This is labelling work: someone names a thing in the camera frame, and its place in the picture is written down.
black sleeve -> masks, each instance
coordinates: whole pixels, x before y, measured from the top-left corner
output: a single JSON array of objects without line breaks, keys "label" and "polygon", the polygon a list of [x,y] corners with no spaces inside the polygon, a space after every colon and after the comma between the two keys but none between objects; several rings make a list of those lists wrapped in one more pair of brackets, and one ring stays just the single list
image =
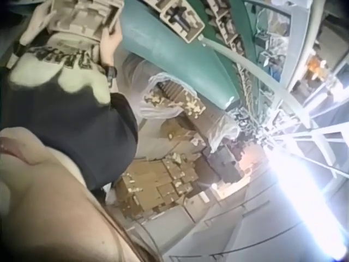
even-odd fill
[{"label": "black sleeve", "polygon": [[138,144],[137,120],[126,97],[120,93],[111,93],[110,103],[111,106],[118,111],[120,117],[131,130],[133,136],[135,137],[136,143]]}]

plastic bag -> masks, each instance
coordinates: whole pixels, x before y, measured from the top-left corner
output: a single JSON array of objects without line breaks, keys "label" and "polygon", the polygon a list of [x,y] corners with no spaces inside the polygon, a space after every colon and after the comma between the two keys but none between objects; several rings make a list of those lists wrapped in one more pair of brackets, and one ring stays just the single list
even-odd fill
[{"label": "plastic bag", "polygon": [[241,129],[238,123],[229,115],[225,114],[207,133],[208,143],[211,147],[211,153],[214,153],[223,138],[234,140]]},{"label": "plastic bag", "polygon": [[127,98],[134,113],[138,116],[146,119],[168,119],[178,116],[183,111],[180,106],[153,106],[145,101],[145,96],[150,94],[154,88],[157,88],[157,83],[171,80],[180,84],[192,95],[197,96],[195,90],[180,79],[164,72],[149,61],[139,61],[140,58],[132,54],[123,66],[131,89],[130,93],[127,94]]}]

hand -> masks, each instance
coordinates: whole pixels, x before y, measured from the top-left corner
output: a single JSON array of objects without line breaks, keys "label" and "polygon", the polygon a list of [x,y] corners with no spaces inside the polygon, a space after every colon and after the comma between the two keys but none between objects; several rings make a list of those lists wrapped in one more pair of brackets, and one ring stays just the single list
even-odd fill
[{"label": "hand", "polygon": [[27,29],[20,38],[21,45],[30,44],[35,37],[48,26],[56,11],[51,12],[53,0],[46,0],[41,5],[38,5],[33,13]]},{"label": "hand", "polygon": [[122,41],[120,20],[115,24],[115,30],[109,34],[109,29],[104,28],[100,40],[100,59],[102,65],[114,66],[114,53]]}]

wristwatch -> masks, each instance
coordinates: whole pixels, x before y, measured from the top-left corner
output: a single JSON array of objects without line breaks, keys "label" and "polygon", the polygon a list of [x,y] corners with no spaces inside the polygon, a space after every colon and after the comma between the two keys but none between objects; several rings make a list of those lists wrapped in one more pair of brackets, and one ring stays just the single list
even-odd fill
[{"label": "wristwatch", "polygon": [[105,72],[105,76],[107,77],[109,88],[112,88],[113,79],[116,79],[116,76],[118,75],[118,70],[116,70],[115,67],[111,67],[109,65],[103,67],[103,69]]}]

person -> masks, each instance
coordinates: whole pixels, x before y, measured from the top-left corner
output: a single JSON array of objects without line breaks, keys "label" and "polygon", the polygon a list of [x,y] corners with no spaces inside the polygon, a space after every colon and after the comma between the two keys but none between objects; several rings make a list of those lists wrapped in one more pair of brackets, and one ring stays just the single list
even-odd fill
[{"label": "person", "polygon": [[91,195],[133,160],[137,123],[110,77],[122,41],[48,34],[39,5],[2,77],[1,252],[5,261],[160,261]]}]

